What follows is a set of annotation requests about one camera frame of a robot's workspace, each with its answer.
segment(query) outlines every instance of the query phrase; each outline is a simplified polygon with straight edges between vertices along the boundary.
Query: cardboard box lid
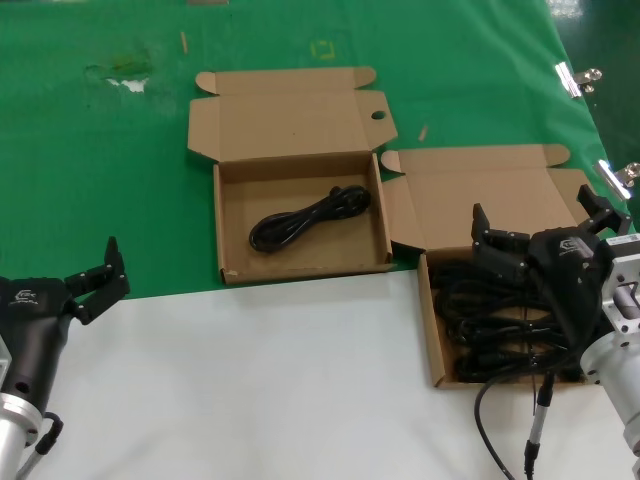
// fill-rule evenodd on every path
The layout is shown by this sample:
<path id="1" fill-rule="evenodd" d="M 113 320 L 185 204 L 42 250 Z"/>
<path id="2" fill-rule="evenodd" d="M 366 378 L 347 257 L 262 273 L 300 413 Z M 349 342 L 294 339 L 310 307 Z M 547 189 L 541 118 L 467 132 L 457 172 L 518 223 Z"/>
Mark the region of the cardboard box lid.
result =
<path id="1" fill-rule="evenodd" d="M 397 131 L 369 67 L 200 73 L 189 149 L 218 162 L 371 151 Z"/>
<path id="2" fill-rule="evenodd" d="M 391 240 L 425 251 L 471 246 L 473 205 L 491 227 L 533 234 L 587 215 L 576 200 L 582 170 L 562 145 L 387 151 L 383 166 L 404 173 L 383 184 Z"/>

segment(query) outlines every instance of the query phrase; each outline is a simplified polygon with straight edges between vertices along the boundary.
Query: open cardboard box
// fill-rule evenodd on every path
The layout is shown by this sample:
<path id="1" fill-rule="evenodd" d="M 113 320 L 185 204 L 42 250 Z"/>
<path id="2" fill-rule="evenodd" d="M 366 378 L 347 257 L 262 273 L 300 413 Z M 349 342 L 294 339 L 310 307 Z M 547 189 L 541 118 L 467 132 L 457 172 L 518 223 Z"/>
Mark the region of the open cardboard box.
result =
<path id="1" fill-rule="evenodd" d="M 552 168 L 569 159 L 560 145 L 519 145 L 387 151 L 381 162 L 403 173 L 383 184 L 394 243 L 420 249 L 418 280 L 432 382 L 453 387 L 461 353 L 435 314 L 429 268 L 471 258 L 473 205 L 491 227 L 534 234 L 587 218 L 576 200 L 588 184 L 582 170 Z"/>
<path id="2" fill-rule="evenodd" d="M 391 268 L 378 161 L 396 128 L 371 68 L 200 73 L 215 97 L 193 100 L 189 149 L 213 166 L 218 266 L 225 283 L 303 279 Z M 253 226 L 307 207 L 334 186 L 362 185 L 362 215 L 314 226 L 287 248 L 259 253 Z"/>

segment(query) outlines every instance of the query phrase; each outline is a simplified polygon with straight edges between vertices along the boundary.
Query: metal clip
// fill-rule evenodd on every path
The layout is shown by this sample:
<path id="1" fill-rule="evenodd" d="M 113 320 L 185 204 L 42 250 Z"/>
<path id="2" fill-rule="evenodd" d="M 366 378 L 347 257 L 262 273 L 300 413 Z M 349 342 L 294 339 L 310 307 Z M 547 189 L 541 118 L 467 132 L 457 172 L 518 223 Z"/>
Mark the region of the metal clip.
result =
<path id="1" fill-rule="evenodd" d="M 626 201 L 631 198 L 630 189 L 634 186 L 635 179 L 640 178 L 640 163 L 630 163 L 623 169 L 614 172 L 609 162 L 598 160 L 595 169 L 620 200 Z"/>
<path id="2" fill-rule="evenodd" d="M 602 78 L 602 72 L 597 68 L 590 68 L 586 72 L 576 73 L 573 76 L 573 80 L 582 87 L 585 93 L 593 93 L 595 90 L 592 82 L 598 81 Z"/>
<path id="3" fill-rule="evenodd" d="M 595 89 L 591 83 L 602 78 L 602 72 L 595 68 L 572 75 L 567 62 L 557 64 L 556 73 L 571 98 L 581 97 L 583 91 L 592 93 Z"/>

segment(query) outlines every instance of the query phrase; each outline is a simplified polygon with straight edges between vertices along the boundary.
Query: green mat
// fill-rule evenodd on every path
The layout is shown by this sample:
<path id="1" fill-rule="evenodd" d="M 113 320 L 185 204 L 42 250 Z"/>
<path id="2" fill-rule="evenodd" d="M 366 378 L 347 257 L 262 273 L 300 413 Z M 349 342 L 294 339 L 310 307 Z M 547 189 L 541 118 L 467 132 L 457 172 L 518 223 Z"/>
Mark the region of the green mat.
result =
<path id="1" fill-rule="evenodd" d="M 134 297 L 222 287 L 211 172 L 186 149 L 202 70 L 371 65 L 391 148 L 562 143 L 585 168 L 604 155 L 559 84 L 543 0 L 3 3 L 0 52 L 6 277 L 74 273 L 116 235 Z M 113 84 L 144 78 L 143 93 Z"/>

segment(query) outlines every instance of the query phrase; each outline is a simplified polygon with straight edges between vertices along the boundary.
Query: black wire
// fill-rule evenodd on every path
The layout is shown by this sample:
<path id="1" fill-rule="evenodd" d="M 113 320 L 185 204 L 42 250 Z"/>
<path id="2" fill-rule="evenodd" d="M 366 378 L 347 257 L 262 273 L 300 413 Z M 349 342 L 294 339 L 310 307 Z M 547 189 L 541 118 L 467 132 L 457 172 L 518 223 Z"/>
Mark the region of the black wire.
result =
<path id="1" fill-rule="evenodd" d="M 49 431 L 45 433 L 40 441 L 36 444 L 35 451 L 40 455 L 46 455 L 49 450 L 53 448 L 58 440 L 58 437 L 62 433 L 62 427 L 64 423 L 60 420 L 60 417 L 55 413 L 46 412 L 44 418 L 51 420 L 51 427 Z"/>
<path id="2" fill-rule="evenodd" d="M 493 448 L 493 445 L 491 445 L 491 441 L 489 440 L 489 437 L 487 436 L 487 433 L 484 430 L 484 426 L 482 425 L 482 419 L 480 417 L 480 406 L 482 404 L 482 399 L 484 398 L 484 395 L 487 393 L 487 391 L 497 383 L 506 382 L 508 380 L 514 380 L 523 375 L 557 370 L 566 362 L 572 361 L 576 353 L 579 353 L 582 350 L 584 350 L 589 340 L 591 340 L 593 336 L 593 332 L 597 328 L 598 322 L 602 315 L 602 307 L 601 307 L 602 296 L 600 293 L 600 289 L 597 286 L 595 286 L 595 288 L 593 289 L 593 292 L 594 292 L 594 297 L 596 299 L 595 307 L 594 307 L 594 315 L 592 316 L 591 319 L 589 319 L 589 324 L 585 329 L 585 335 L 580 342 L 575 344 L 571 349 L 567 350 L 566 353 L 561 355 L 557 361 L 551 362 L 551 364 L 549 365 L 546 364 L 547 361 L 549 361 L 549 359 L 547 358 L 545 359 L 545 362 L 538 363 L 535 367 L 523 368 L 519 371 L 510 372 L 510 373 L 492 378 L 482 386 L 482 388 L 478 392 L 478 395 L 476 396 L 476 401 L 473 406 L 473 416 L 475 418 L 476 425 L 478 427 L 478 432 L 480 433 L 480 436 L 482 437 L 482 441 L 487 447 L 487 450 L 489 450 L 489 453 L 493 457 L 493 460 L 496 462 L 496 464 L 498 465 L 498 467 L 500 468 L 504 476 L 507 477 L 508 480 L 515 480 L 515 477 L 511 474 L 511 472 L 509 472 L 504 462 L 500 459 L 500 456 L 498 455 L 496 450 Z M 527 474 L 527 479 L 532 480 L 533 473 L 531 473 L 531 475 Z"/>
<path id="3" fill-rule="evenodd" d="M 318 222 L 342 220 L 364 213 L 371 194 L 359 185 L 333 187 L 329 196 L 297 212 L 276 213 L 262 219 L 249 234 L 249 243 L 258 252 L 276 252 Z"/>
<path id="4" fill-rule="evenodd" d="M 484 383 L 532 363 L 544 362 L 545 358 L 557 358 L 569 349 L 551 306 L 540 297 L 533 283 L 514 284 L 463 261 L 435 269 L 431 281 L 432 287 L 439 290 L 435 310 L 446 323 L 449 338 L 468 349 L 454 365 L 461 382 Z M 499 313 L 514 307 L 524 308 L 523 319 Z M 530 308 L 547 315 L 530 322 Z M 528 351 L 514 349 L 520 345 L 527 345 Z M 563 373 L 565 378 L 580 376 L 575 364 L 567 366 Z"/>

